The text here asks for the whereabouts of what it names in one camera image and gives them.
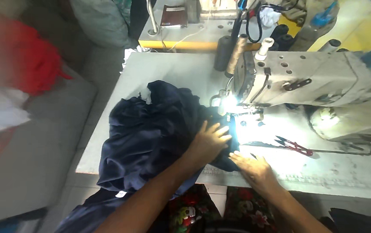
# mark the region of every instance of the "book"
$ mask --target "book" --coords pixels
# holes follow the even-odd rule
[[[184,5],[164,5],[161,17],[161,27],[186,27],[188,24],[187,10]]]

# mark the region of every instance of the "right hand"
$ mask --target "right hand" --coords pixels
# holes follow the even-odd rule
[[[272,204],[287,192],[277,182],[271,166],[263,156],[255,158],[244,157],[239,151],[230,153],[230,159],[241,169],[242,176],[263,198]]]
[[[198,169],[213,161],[220,151],[228,147],[226,143],[231,139],[231,135],[226,134],[228,126],[218,129],[220,123],[216,123],[207,129],[207,124],[207,121],[203,122],[200,131],[184,153],[187,160]]]

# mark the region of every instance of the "floral patterned clothing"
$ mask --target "floral patterned clothing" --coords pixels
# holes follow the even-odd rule
[[[221,216],[203,184],[193,185],[181,197],[168,202],[170,232],[188,233],[198,220],[221,220]],[[266,201],[251,188],[227,187],[224,218],[253,226],[253,232],[277,232]]]

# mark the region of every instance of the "scissors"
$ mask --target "scissors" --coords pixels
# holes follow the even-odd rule
[[[303,147],[303,146],[300,146],[298,145],[296,142],[291,142],[290,140],[287,140],[287,139],[284,139],[283,137],[280,137],[280,136],[276,136],[279,140],[276,140],[280,145],[282,146],[285,146],[286,148],[290,149],[290,150],[293,150],[293,151],[297,151],[299,153],[301,153],[302,155],[305,155],[305,156],[312,156],[312,151]]]

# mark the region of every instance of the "sewing machine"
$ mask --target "sewing machine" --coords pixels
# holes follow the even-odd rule
[[[289,112],[304,111],[323,139],[371,140],[371,70],[354,53],[268,51],[264,61],[254,55],[244,52],[237,62],[232,88],[223,91],[226,112],[263,122],[267,108],[286,104]]]

